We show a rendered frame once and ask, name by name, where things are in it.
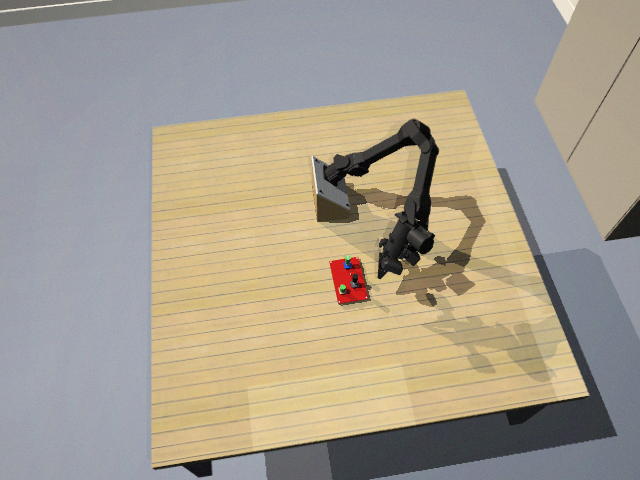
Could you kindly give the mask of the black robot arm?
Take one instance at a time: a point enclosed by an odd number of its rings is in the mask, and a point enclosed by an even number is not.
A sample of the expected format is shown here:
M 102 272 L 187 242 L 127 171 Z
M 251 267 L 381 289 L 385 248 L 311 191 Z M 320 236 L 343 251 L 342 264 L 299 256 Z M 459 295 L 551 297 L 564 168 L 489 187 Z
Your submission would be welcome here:
M 368 169 L 372 163 L 405 146 L 413 145 L 417 145 L 421 150 L 414 187 L 407 196 L 404 211 L 395 213 L 399 220 L 392 233 L 410 244 L 404 247 L 399 259 L 404 258 L 415 266 L 421 259 L 419 253 L 426 254 L 433 248 L 435 237 L 428 231 L 428 225 L 431 212 L 430 187 L 439 148 L 430 128 L 418 119 L 412 118 L 401 126 L 398 133 L 364 152 L 345 156 L 336 154 L 332 164 L 328 167 L 323 165 L 323 174 L 326 181 L 337 187 L 337 182 L 347 174 L 362 177 L 369 173 Z

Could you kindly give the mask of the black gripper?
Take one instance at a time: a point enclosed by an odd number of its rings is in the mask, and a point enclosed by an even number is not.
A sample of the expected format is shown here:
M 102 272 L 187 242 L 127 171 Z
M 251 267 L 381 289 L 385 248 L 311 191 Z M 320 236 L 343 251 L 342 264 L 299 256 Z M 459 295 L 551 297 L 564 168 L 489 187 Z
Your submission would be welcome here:
M 390 233 L 389 239 L 383 238 L 380 240 L 379 247 L 381 248 L 382 246 L 383 252 L 379 252 L 378 279 L 382 279 L 388 271 L 401 275 L 403 267 L 398 259 L 404 247 L 408 246 L 408 242 Z

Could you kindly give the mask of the red circuit board with knobs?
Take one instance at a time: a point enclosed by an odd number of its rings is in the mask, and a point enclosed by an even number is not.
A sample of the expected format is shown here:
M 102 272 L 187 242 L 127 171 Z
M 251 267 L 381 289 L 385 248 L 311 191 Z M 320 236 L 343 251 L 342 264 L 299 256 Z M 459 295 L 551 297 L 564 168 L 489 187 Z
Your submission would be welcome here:
M 329 261 L 338 304 L 367 300 L 368 295 L 358 257 Z

